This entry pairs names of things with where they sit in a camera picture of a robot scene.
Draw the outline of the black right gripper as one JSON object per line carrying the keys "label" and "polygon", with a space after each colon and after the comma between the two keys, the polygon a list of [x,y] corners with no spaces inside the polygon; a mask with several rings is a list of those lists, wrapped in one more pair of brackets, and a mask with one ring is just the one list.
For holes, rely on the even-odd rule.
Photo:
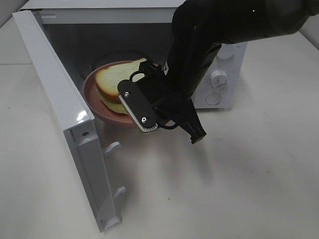
{"label": "black right gripper", "polygon": [[191,100],[197,79],[184,79],[179,73],[165,75],[161,67],[150,61],[141,62],[138,72],[145,78],[138,80],[137,85],[151,104],[158,124],[173,121],[190,135],[192,144],[201,141],[206,132]]}

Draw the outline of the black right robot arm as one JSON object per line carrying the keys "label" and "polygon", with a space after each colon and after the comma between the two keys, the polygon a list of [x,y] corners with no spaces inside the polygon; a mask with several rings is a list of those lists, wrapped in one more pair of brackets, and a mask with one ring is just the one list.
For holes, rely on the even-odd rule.
{"label": "black right robot arm", "polygon": [[201,79],[222,44],[236,44],[297,32],[319,12],[316,0],[187,0],[172,17],[173,43],[165,63],[149,70],[138,87],[156,115],[142,113],[142,132],[180,127],[192,143],[206,135],[192,103]]}

